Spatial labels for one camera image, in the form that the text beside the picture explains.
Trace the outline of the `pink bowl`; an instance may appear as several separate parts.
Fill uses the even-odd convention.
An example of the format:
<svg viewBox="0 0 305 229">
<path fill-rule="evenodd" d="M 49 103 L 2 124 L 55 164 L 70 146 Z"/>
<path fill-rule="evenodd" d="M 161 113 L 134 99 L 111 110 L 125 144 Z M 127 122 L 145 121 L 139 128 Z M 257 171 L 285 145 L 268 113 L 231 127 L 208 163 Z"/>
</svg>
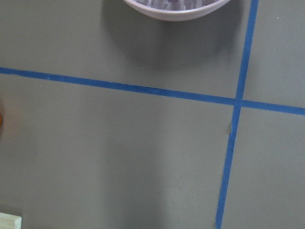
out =
<svg viewBox="0 0 305 229">
<path fill-rule="evenodd" d="M 126 0 L 138 12 L 163 21 L 189 21 L 221 8 L 227 0 Z"/>
</svg>

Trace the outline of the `wooden cutting board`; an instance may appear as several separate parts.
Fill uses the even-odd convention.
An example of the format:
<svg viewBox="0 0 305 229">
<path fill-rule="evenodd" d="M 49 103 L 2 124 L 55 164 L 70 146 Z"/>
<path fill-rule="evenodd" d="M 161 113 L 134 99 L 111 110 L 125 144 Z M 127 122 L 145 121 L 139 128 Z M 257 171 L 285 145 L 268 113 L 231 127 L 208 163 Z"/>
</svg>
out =
<svg viewBox="0 0 305 229">
<path fill-rule="evenodd" d="M 21 229 L 22 217 L 0 213 L 0 229 Z"/>
</svg>

